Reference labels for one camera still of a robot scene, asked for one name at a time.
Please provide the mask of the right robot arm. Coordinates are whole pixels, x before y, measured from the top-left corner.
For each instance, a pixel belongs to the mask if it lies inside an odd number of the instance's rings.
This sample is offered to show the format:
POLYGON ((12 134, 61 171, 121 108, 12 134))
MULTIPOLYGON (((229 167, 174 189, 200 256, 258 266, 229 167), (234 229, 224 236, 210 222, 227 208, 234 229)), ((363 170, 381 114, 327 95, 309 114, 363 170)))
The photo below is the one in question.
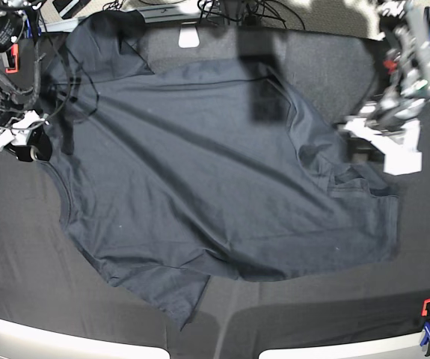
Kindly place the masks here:
POLYGON ((35 107, 40 96, 42 59, 38 10, 42 1, 0 1, 0 151, 12 153, 21 162, 47 162, 52 145, 44 131, 48 123, 35 107), (21 87, 12 80, 19 73, 19 42, 33 43, 31 85, 21 87))

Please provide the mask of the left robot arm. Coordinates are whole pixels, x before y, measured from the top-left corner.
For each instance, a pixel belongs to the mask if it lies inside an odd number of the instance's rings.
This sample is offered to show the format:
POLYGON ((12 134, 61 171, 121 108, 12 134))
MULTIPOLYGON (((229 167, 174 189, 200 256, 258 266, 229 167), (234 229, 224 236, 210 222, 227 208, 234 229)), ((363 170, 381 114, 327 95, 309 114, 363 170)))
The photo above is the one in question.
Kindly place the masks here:
POLYGON ((353 156, 412 154, 420 136, 418 116, 430 102, 430 29, 413 1, 378 1, 376 12, 388 46, 383 66, 389 85, 338 129, 353 156))

